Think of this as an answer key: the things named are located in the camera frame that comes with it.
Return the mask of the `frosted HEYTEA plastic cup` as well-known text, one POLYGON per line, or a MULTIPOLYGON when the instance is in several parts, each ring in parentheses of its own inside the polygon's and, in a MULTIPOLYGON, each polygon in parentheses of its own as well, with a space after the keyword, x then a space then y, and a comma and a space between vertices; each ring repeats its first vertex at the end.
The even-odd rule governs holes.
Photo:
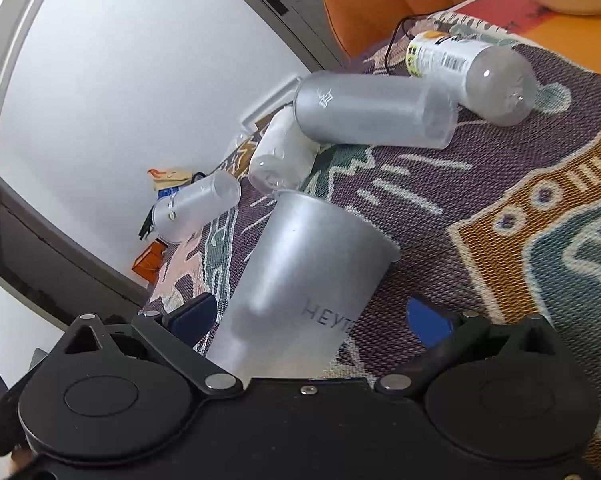
POLYGON ((399 257, 355 214, 279 193, 207 358, 244 382, 320 376, 399 257))

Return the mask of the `long frosted plastic cup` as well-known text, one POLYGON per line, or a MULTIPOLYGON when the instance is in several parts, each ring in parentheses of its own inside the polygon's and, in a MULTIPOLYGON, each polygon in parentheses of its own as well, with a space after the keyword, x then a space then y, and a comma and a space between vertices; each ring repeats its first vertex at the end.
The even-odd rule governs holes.
POLYGON ((321 144, 443 150, 457 127, 457 101, 428 81, 404 76, 317 72, 299 84, 294 115, 321 144))

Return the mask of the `orange paper bag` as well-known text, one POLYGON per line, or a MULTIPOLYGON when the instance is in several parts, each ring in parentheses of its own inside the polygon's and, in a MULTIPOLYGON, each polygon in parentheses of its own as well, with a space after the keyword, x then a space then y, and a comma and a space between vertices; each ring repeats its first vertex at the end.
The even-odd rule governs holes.
POLYGON ((157 281, 159 270, 163 265, 167 245, 161 240, 154 240, 146 247, 141 255, 134 260, 131 270, 154 285, 157 281))

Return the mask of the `dark doorway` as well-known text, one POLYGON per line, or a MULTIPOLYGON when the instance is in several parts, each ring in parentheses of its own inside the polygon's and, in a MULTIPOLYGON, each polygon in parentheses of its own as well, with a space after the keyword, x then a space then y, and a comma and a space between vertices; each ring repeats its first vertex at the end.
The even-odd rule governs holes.
POLYGON ((129 321, 148 291, 84 249, 0 177, 0 286, 59 328, 80 314, 129 321))

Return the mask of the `white small plastic bottle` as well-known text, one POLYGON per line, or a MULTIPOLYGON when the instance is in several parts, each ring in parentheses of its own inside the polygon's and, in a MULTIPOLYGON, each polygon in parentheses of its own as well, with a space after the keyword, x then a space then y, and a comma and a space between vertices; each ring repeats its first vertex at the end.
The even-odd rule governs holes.
POLYGON ((309 177, 320 144, 299 128, 294 108, 287 105, 269 122, 250 159, 248 180, 264 195, 281 190, 298 190, 309 177))

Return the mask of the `yellow label plastic bottle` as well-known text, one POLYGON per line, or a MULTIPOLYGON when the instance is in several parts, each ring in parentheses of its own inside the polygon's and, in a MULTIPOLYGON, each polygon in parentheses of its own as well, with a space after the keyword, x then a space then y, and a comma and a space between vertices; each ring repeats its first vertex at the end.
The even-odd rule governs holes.
POLYGON ((407 72, 447 89, 461 105, 491 124, 512 127, 525 120, 539 84, 531 64, 510 47, 421 32, 407 46, 407 72))

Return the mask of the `orange cartoon table mat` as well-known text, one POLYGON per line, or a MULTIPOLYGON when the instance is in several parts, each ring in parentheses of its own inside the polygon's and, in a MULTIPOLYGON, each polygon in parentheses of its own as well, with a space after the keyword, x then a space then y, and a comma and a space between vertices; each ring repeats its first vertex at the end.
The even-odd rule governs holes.
POLYGON ((453 10, 504 28, 601 75, 601 15, 559 14, 533 0, 467 0, 453 10))

